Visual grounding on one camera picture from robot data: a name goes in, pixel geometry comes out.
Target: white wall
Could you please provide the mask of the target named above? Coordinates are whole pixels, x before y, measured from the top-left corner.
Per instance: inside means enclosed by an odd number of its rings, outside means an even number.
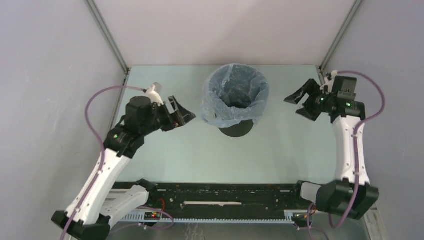
[[[51,223],[86,181],[100,146],[88,99],[124,73],[83,0],[0,2],[0,239],[54,240]],[[104,136],[118,93],[90,109]]]
[[[127,64],[320,65],[354,0],[98,0]]]
[[[423,239],[423,11],[422,0],[364,1],[327,68],[367,74],[386,94],[385,112],[365,126],[364,154],[393,240]],[[380,97],[366,80],[356,92],[368,116],[378,111]]]

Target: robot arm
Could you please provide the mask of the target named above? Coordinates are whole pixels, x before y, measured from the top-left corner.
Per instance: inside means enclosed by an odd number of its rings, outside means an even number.
[[[314,79],[309,79],[293,95],[284,101],[298,104],[308,94],[303,108],[296,113],[315,121],[321,113],[330,116],[336,140],[336,172],[334,181],[328,184],[316,184],[299,181],[295,192],[299,203],[316,205],[321,212],[342,215],[351,199],[355,185],[355,176],[359,175],[359,192],[348,217],[360,219],[377,201],[379,190],[370,186],[364,162],[362,125],[357,132],[359,172],[355,172],[354,128],[365,119],[365,106],[355,101],[357,79],[336,76],[337,72],[327,75],[326,84],[319,86]]]
[[[51,220],[62,229],[75,211],[67,233],[78,240],[105,240],[110,229],[129,212],[146,204],[149,189],[135,185],[130,191],[114,201],[104,205],[118,175],[144,144],[145,136],[157,131],[171,131],[186,125],[196,115],[183,108],[174,96],[169,101],[174,109],[169,113],[159,91],[161,86],[155,83],[146,91],[147,96],[133,97],[126,105],[125,115],[107,134],[104,141],[104,162],[99,170],[101,156],[84,187],[65,211],[56,211]],[[81,207],[77,208],[84,198]]]

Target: trash can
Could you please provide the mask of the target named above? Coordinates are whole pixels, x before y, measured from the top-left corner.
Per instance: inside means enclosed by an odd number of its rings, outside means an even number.
[[[262,117],[270,86],[255,68],[232,63],[213,72],[203,86],[201,116],[227,136],[246,135]]]

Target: trash bin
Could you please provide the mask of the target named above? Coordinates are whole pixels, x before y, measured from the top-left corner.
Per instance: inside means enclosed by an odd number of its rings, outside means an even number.
[[[227,136],[242,137],[262,117],[269,94],[267,79],[255,68],[236,63],[224,65],[204,83],[202,119]]]

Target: light blue tabletop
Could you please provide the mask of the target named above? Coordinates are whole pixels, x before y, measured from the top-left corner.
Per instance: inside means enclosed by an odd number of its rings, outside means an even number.
[[[298,180],[329,183],[336,169],[335,136],[327,114],[316,122],[284,102],[308,79],[319,81],[313,65],[257,65],[268,80],[270,94],[263,118],[240,138],[224,135],[201,118],[202,87],[220,66],[134,66],[128,86],[162,85],[163,100],[176,100],[197,118],[170,132],[145,138],[118,182],[147,179],[170,183],[290,184]],[[118,112],[141,93],[125,90]]]

